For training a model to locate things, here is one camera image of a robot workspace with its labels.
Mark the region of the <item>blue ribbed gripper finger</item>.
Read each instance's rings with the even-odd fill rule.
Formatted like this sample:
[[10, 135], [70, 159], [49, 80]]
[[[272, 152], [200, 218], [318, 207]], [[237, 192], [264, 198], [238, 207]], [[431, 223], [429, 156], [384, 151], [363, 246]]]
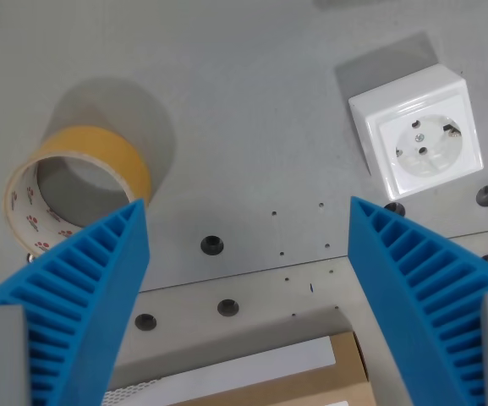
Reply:
[[348, 259], [415, 405], [484, 405], [488, 262], [359, 197]]
[[149, 260], [136, 200], [0, 283], [0, 307], [25, 313], [30, 404], [101, 404]]

